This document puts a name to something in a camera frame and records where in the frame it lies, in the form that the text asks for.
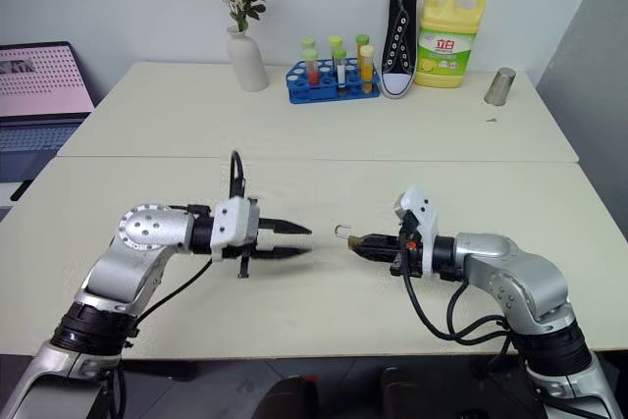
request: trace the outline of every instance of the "metal cup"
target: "metal cup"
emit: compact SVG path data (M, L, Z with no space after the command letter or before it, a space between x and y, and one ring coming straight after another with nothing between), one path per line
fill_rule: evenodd
M484 101L497 106L506 103L506 97L516 75L517 73L510 68L500 68L497 74L495 74L489 91L484 96Z

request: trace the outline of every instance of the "laptop screen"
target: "laptop screen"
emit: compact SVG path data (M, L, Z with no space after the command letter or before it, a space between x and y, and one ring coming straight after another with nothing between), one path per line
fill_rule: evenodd
M93 109L69 43L0 46L0 120Z

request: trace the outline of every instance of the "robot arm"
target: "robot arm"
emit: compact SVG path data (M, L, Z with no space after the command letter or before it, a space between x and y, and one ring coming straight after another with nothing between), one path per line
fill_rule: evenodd
M26 368L0 418L105 417L113 371L129 346L127 339L137 335L140 315L173 255L211 254L214 261L240 257L239 277L246 278L249 257L285 258L307 250L258 249L260 229L292 235L311 232L287 221L260 218L257 202L243 195L240 165L240 177L232 178L230 199L216 208L213 217L202 205L145 204L123 215L109 248L90 270L52 339L43 343Z
M411 297L409 277L429 274L464 281L492 296L505 316L508 331L503 334L524 359L549 418L623 417L598 359L585 344L567 282L555 265L504 236L438 236L436 209L418 186L404 193L394 209L401 220L399 237L347 236L349 248L369 260L392 263L391 273L404 276Z

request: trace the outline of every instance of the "black cable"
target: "black cable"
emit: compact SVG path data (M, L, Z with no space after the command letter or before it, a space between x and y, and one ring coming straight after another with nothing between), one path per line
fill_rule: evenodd
M503 382L499 381L495 377L495 375L493 373L489 373L488 374L488 378L489 378L489 380L491 380L493 382L493 384L496 387L498 387L501 390L502 393L504 393L506 395L506 397L508 397L512 402L514 402L521 409L526 411L528 413L528 415L530 415L530 417L534 417L535 419L537 419L539 417L539 411L535 411L532 407L530 407L528 404L526 404L523 399L521 399L519 396L517 396L516 394L511 392L508 389L508 387L506 387L503 384Z
M114 392L114 380L115 380L115 370L112 370L109 373L109 377L107 378L107 390L111 395L109 400L109 417L110 419L118 419L118 409L116 408L116 394Z
M157 301L155 304L153 304L150 308L148 308L146 311L144 311L138 318L137 321L135 321L135 328L137 329L137 326L139 326L139 323L141 323L144 319L146 319L150 314L152 314L157 308L159 308L160 306L162 306L164 303L170 301L171 299L173 299L175 296L177 296L179 293L181 293L184 289L186 289L187 287L189 287L190 285L192 285L194 282L196 282L201 275L203 275L207 269L209 269L212 265L212 259L209 259L207 261L207 263L205 265L203 265L203 267L196 272L196 275L194 275L191 279L189 279L187 282L185 282L183 285L181 285L180 287L178 287L176 290L174 290L172 293L170 293L169 295L163 297L162 299L160 299L159 301Z
M125 413L127 412L127 379L125 378L125 367L122 364L122 360L116 368L116 373L118 374L118 389L120 392L117 419L125 419Z
M504 318L503 316L498 315L498 314L491 314L489 316L484 316L484 317L478 319L477 321L471 323L469 326L467 326L463 330L456 332L455 328L453 327L453 311L455 309L456 302L458 301L460 296L462 296L462 293L464 293L467 290L468 287L469 287L469 279L467 277L465 277L464 281L462 282L462 285L460 286L460 288L458 288L455 291L455 293L453 294L453 296L449 300L449 305L447 306L447 314L446 314L447 330L449 331L449 333L452 334L452 335L458 334L459 336L461 336L463 338L463 337L466 337L469 334L471 334L473 331L475 331L480 326L482 326L482 325L484 325L486 323L490 323L491 321L495 321L497 323L501 323L502 325L505 325L506 318ZM455 341L457 343L461 344L461 345L475 345L477 343L477 339L481 339L481 338L476 338L476 339L456 339Z
M244 197L244 170L242 168L242 160L237 151L232 152L232 163L229 171L229 198L234 196Z
M587 419L608 419L610 417L610 414L608 414L608 416L600 416L599 414L596 414L595 412L583 411L582 409L578 409L577 407L573 407L569 405L567 401L564 399L558 399L549 394L539 393L537 391L537 388L532 384L532 382L528 378L525 365L523 364L523 359L520 358L519 362L521 364L521 369L523 371L524 383L526 384L528 391L534 398L536 398L542 404L545 404L549 407L553 407L554 409L558 409L559 411L573 414L574 416L577 416L577 417L585 417ZM586 398L586 397L600 400L598 397L595 397L595 396L580 396L580 398Z
M495 366L500 363L503 357L506 356L506 354L508 353L508 349L510 348L511 342L512 339L510 338L510 336L506 336L506 340L503 342L499 353L495 355L491 360L489 360L485 365L484 371L486 374L491 374L491 371L495 368Z
M405 289L408 292L408 296L410 297L410 302L412 303L412 307L416 314L419 316L421 322L425 325L426 328L437 338L441 340L461 340L464 336L469 335L471 332L476 330L478 327L486 324L490 321L493 321L494 318L492 316L485 316L484 318L480 318L471 325L464 328L462 331L453 334L447 334L439 330L436 326L434 326L428 317L425 315L419 300L416 297L416 293L414 292L414 288L412 287L412 282L410 281L410 268L407 258L407 253L405 251L406 244L406 235L405 233L401 233L399 235L399 242L401 246L401 274L403 276L403 283L405 284ZM486 334L484 336L480 336L478 338L472 340L465 340L465 345L476 345L478 343L486 342L487 340L495 339L501 336L506 336L508 331L495 331L493 333Z

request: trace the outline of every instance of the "laptop keyboard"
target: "laptop keyboard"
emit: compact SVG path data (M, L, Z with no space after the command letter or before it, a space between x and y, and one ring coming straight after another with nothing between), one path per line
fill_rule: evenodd
M0 152L57 151L75 130L72 127L0 130Z

